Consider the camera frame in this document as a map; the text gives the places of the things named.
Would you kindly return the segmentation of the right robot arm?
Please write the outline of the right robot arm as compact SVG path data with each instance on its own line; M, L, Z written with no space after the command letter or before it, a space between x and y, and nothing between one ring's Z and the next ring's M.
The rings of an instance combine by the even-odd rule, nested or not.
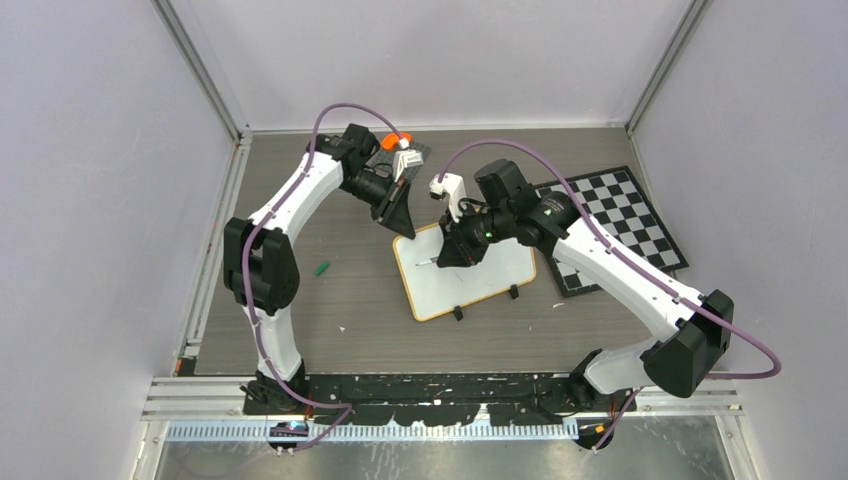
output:
M693 395L727 350L729 330L710 319L731 320L727 295L676 283L583 216L564 189L538 193L511 160L484 166L474 180L482 200L466 196L458 175L438 174L429 183L431 197L447 204L438 267L477 266L490 246L514 239L588 277L650 333L627 347L594 350L569 373L565 389L578 408L596 410L610 395L643 386Z

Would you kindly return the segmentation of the yellow framed whiteboard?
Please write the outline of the yellow framed whiteboard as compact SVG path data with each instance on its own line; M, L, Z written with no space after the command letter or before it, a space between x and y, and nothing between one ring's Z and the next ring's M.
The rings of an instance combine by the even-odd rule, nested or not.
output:
M442 240L438 226L431 224L417 230L414 239L397 236L392 243L411 314L417 322L445 315L461 321L473 304L501 294L516 299L519 288L537 276L534 251L514 239L489 247L482 262L473 267L414 266L436 259Z

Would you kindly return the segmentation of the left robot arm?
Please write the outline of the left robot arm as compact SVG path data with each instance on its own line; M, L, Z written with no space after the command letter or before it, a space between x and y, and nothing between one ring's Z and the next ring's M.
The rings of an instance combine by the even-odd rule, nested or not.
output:
M405 133L378 140L368 128L351 124L340 135L318 134L265 205L225 225L224 285L248 317L258 354L256 377L244 391L260 406L293 414L308 403L291 312L300 286L294 253L300 231L331 193L342 190L366 203L377 224L415 238L408 197L424 158Z

